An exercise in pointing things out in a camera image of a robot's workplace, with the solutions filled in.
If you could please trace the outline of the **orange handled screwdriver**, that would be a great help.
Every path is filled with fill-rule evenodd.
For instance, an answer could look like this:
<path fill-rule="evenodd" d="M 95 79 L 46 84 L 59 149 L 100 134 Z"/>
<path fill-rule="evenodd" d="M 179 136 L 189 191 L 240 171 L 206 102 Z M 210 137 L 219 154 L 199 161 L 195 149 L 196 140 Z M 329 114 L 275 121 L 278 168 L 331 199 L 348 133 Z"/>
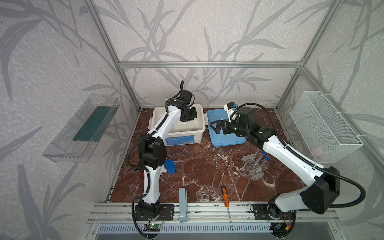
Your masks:
<path fill-rule="evenodd" d="M 232 218 L 231 218 L 231 213 L 230 213 L 230 203 L 229 203 L 228 192 L 227 192 L 227 189 L 226 189 L 225 186 L 222 186 L 221 190 L 222 190 L 222 195 L 223 195 L 225 207 L 227 209 L 229 220 L 230 220 L 231 231 L 234 231 L 234 225 L 233 225 Z"/>

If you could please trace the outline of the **clear test tube rack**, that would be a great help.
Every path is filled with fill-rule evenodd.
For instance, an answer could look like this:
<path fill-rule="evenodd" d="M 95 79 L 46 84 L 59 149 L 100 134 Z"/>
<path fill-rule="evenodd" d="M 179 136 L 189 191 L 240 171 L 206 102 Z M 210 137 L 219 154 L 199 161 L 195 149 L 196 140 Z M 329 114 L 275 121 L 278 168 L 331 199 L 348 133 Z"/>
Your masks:
<path fill-rule="evenodd" d="M 257 170 L 254 168 L 255 162 L 261 154 L 255 153 L 248 156 L 244 156 L 242 158 L 245 170 L 248 172 L 249 176 L 251 177 L 251 180 L 253 181 L 260 180 L 264 176 L 264 173 L 257 174 Z"/>

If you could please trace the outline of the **blue plastic bin lid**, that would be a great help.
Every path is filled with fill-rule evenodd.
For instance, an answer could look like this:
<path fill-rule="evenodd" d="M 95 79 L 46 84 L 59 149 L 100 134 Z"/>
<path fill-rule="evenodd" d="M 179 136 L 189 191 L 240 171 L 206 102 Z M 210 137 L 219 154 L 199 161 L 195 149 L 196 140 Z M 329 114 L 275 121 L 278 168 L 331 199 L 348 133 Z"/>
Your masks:
<path fill-rule="evenodd" d="M 235 134 L 224 135 L 223 131 L 220 134 L 216 134 L 210 126 L 210 123 L 217 120 L 228 120 L 228 114 L 224 109 L 208 110 L 206 112 L 208 120 L 208 130 L 211 138 L 211 142 L 215 147 L 241 145 L 246 142 L 244 137 L 237 137 Z"/>

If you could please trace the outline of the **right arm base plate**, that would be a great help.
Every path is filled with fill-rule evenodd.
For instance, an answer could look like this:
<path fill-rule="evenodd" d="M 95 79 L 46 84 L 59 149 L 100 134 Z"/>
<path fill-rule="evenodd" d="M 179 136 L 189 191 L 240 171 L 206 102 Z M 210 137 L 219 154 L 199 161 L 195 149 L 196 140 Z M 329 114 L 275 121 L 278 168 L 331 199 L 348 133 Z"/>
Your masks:
<path fill-rule="evenodd" d="M 275 207 L 269 204 L 252 204 L 251 212 L 256 220 L 279 220 L 279 214 Z"/>

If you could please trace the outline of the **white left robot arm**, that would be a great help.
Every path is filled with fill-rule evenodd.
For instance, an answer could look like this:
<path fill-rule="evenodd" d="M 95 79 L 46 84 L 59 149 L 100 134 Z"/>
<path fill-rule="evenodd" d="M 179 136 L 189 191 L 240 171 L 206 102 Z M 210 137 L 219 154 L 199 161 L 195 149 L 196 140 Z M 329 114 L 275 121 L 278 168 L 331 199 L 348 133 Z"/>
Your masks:
<path fill-rule="evenodd" d="M 188 122 L 197 117 L 196 108 L 191 103 L 193 97 L 193 93 L 181 89 L 174 97 L 166 100 L 166 112 L 161 119 L 147 134 L 140 136 L 126 155 L 126 164 L 144 174 L 143 195 L 133 198 L 138 201 L 133 210 L 134 217 L 139 214 L 143 218 L 152 219 L 161 212 L 160 176 L 167 171 L 164 166 L 167 159 L 164 138 L 176 121 Z"/>

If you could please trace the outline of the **grey teal bar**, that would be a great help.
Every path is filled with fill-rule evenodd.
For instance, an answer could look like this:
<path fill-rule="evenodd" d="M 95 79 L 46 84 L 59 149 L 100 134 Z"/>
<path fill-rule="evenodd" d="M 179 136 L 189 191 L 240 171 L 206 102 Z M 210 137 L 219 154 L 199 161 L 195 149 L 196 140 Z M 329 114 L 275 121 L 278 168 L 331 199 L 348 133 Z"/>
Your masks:
<path fill-rule="evenodd" d="M 188 201 L 187 190 L 185 188 L 179 189 L 179 222 L 186 223 L 188 221 Z"/>

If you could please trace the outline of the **white plastic storage bin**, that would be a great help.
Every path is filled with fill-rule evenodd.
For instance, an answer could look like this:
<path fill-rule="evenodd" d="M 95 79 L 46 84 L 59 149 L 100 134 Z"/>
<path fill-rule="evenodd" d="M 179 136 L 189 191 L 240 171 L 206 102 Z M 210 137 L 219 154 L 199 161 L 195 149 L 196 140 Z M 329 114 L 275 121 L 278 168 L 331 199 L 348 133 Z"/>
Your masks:
<path fill-rule="evenodd" d="M 206 130 L 206 121 L 203 107 L 194 104 L 197 111 L 197 117 L 188 122 L 181 122 L 181 109 L 175 106 L 168 107 L 168 117 L 162 126 L 153 135 L 163 140 L 165 146 L 198 144 L 202 140 L 203 132 Z"/>

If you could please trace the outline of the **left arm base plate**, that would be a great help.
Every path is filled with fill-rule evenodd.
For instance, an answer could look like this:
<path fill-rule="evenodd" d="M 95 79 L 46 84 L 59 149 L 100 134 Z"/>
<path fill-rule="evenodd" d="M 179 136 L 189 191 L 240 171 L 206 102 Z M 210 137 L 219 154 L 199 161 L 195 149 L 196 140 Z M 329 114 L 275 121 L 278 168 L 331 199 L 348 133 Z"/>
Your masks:
<path fill-rule="evenodd" d="M 172 204 L 147 204 L 139 203 L 135 206 L 134 216 L 137 221 L 165 220 L 172 221 L 175 205 Z"/>

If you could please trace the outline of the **clear wall shelf green mat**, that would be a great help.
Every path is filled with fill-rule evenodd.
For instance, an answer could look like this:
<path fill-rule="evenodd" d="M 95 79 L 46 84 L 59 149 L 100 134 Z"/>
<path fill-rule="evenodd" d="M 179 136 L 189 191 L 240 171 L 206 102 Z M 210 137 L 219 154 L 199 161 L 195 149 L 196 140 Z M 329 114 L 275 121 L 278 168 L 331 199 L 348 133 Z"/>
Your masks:
<path fill-rule="evenodd" d="M 117 97 L 90 94 L 42 155 L 54 163 L 86 163 L 120 107 Z"/>

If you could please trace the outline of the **green circuit board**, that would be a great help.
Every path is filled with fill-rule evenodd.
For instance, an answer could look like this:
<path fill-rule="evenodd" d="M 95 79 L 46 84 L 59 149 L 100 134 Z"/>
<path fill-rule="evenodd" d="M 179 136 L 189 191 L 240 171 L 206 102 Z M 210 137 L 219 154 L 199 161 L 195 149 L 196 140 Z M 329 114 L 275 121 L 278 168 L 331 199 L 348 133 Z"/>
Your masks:
<path fill-rule="evenodd" d="M 147 223 L 144 225 L 144 232 L 160 232 L 163 224 Z"/>

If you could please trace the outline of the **wooden handled blue brush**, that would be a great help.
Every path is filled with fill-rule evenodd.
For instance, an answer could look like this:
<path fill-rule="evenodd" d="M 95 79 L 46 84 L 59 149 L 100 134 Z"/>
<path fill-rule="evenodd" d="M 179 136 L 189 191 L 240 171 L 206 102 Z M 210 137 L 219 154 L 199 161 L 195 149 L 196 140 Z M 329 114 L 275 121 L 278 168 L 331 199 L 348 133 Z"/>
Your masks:
<path fill-rule="evenodd" d="M 167 170 L 167 173 L 174 175 L 176 172 L 176 165 L 172 159 L 167 159 L 164 163 L 164 167 Z"/>

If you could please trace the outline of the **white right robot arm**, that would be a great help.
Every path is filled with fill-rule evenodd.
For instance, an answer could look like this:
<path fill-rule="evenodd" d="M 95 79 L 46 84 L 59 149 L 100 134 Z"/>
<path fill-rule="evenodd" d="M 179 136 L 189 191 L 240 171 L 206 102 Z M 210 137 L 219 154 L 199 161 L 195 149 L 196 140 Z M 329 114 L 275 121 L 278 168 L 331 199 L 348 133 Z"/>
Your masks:
<path fill-rule="evenodd" d="M 310 210 L 321 215 L 328 208 L 353 207 L 366 198 L 367 193 L 362 185 L 341 176 L 334 167 L 326 168 L 315 163 L 286 143 L 274 122 L 271 123 L 271 128 L 260 126 L 254 106 L 254 103 L 237 106 L 230 102 L 224 106 L 228 119 L 214 121 L 210 123 L 210 127 L 216 134 L 244 137 L 249 143 L 283 163 L 306 185 L 300 190 L 275 195 L 267 206 L 272 219 L 278 220 L 283 214 L 297 210 Z M 359 189 L 360 195 L 357 199 L 344 204 L 334 203 L 340 195 L 341 181 Z"/>

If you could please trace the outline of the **blue capped test tube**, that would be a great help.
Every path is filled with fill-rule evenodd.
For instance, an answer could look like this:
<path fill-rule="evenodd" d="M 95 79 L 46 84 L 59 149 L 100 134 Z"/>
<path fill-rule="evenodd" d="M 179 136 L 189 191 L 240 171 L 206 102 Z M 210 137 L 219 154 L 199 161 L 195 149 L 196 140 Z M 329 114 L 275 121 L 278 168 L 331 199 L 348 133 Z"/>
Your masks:
<path fill-rule="evenodd" d="M 263 155 L 263 157 L 258 161 L 258 166 L 256 168 L 257 174 L 263 174 L 263 167 L 266 163 L 268 163 L 269 157 L 267 155 Z"/>
<path fill-rule="evenodd" d="M 256 162 L 255 162 L 255 165 L 254 165 L 254 168 L 256 169 L 257 166 L 258 166 L 258 161 L 263 157 L 263 155 L 267 155 L 267 153 L 265 151 L 262 151 L 262 154 L 257 158 Z"/>

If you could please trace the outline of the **aluminium frame profile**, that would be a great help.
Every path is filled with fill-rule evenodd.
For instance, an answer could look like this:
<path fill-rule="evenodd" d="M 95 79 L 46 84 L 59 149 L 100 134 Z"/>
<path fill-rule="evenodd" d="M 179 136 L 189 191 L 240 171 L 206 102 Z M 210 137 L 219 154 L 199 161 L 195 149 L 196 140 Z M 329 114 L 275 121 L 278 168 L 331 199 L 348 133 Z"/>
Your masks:
<path fill-rule="evenodd" d="M 280 107 L 282 103 L 286 100 L 289 92 L 296 84 L 296 81 L 299 75 L 304 76 L 309 84 L 317 91 L 321 92 L 327 99 L 331 102 L 331 104 L 339 111 L 342 111 L 342 107 L 337 103 L 337 101 L 331 96 L 330 92 L 327 91 L 320 82 L 316 80 L 314 75 L 308 70 L 307 63 L 310 57 L 313 55 L 316 47 L 321 42 L 322 38 L 325 36 L 327 29 L 331 26 L 333 20 L 337 16 L 340 11 L 342 5 L 345 1 L 332 1 L 329 6 L 329 10 L 325 14 L 324 19 L 322 20 L 318 30 L 316 31 L 314 38 L 311 40 L 308 49 L 306 50 L 304 56 L 300 61 L 295 62 L 213 62 L 213 61 L 182 61 L 182 62 L 170 62 L 170 61 L 160 61 L 160 62 L 144 62 L 144 61 L 133 61 L 133 62 L 120 62 L 118 57 L 112 47 L 111 40 L 107 34 L 107 31 L 102 23 L 100 12 L 98 11 L 96 4 L 93 1 L 84 1 L 85 8 L 88 13 L 92 16 L 93 22 L 96 25 L 97 30 L 99 31 L 102 40 L 104 41 L 105 46 L 112 58 L 114 67 L 117 69 L 118 74 L 123 79 L 123 82 L 126 84 L 129 93 L 131 96 L 134 96 L 132 87 L 129 85 L 128 80 L 123 73 L 123 69 L 125 68 L 262 68 L 262 69 L 295 69 L 295 73 L 291 78 L 289 85 L 283 93 L 282 98 L 278 102 L 278 106 Z"/>

